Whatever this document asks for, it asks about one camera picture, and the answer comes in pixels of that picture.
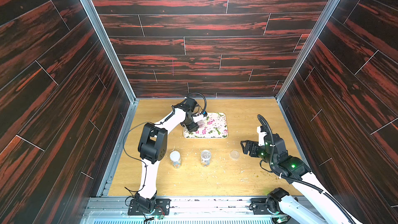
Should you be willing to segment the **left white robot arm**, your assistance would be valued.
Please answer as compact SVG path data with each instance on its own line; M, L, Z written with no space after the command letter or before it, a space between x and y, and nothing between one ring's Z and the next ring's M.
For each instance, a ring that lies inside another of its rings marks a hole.
M156 208L157 175L160 161L167 152L168 134L178 125L190 130L199 128L198 122L207 116L205 110L197 113L198 103L191 97L172 106L171 112L157 122L144 124L138 143L138 160L142 163L142 175L139 190L133 192L132 206L143 214L151 214Z

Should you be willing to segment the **clear plastic candy jar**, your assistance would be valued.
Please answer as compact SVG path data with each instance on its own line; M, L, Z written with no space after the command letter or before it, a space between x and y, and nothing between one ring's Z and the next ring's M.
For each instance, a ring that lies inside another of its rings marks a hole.
M199 129L200 129L200 128L204 128L204 127L205 127L205 124L206 124L206 117L201 118L201 119L196 118L196 119L194 120L194 122L198 125L198 128L199 128Z

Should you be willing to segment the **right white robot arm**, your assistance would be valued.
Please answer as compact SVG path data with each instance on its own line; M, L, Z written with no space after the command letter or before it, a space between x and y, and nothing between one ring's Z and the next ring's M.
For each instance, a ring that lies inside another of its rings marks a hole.
M288 154L283 139L278 134L259 130L259 140L241 141L243 153L260 158L269 164L268 172L284 179L298 190L317 210L317 214L302 205L282 188L271 191L266 198L253 198L249 206L255 215L270 213L285 215L300 224L358 224L321 184L316 175L300 158Z

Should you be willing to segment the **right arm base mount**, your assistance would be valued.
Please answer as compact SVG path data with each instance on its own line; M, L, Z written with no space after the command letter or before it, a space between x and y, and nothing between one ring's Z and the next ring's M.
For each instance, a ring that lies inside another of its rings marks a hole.
M285 196L290 196L290 194L282 188L276 188L266 198L252 198L249 209L253 211L254 215L270 214L273 224L286 223L291 219L291 216L285 214L279 206Z

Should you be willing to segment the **clear plastic jar lid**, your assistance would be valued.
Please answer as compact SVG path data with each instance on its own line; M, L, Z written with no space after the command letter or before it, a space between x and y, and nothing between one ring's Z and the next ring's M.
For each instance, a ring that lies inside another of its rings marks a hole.
M237 150L232 150L229 153L229 156L232 160L238 160L240 158L240 153Z

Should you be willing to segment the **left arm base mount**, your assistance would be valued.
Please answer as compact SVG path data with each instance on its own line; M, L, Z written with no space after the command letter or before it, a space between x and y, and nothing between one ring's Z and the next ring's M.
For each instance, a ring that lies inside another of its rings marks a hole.
M169 215L171 207L171 199L160 198L156 195L152 198L144 198L136 193L130 201L127 211L128 216L143 216L144 223L152 220L162 220Z

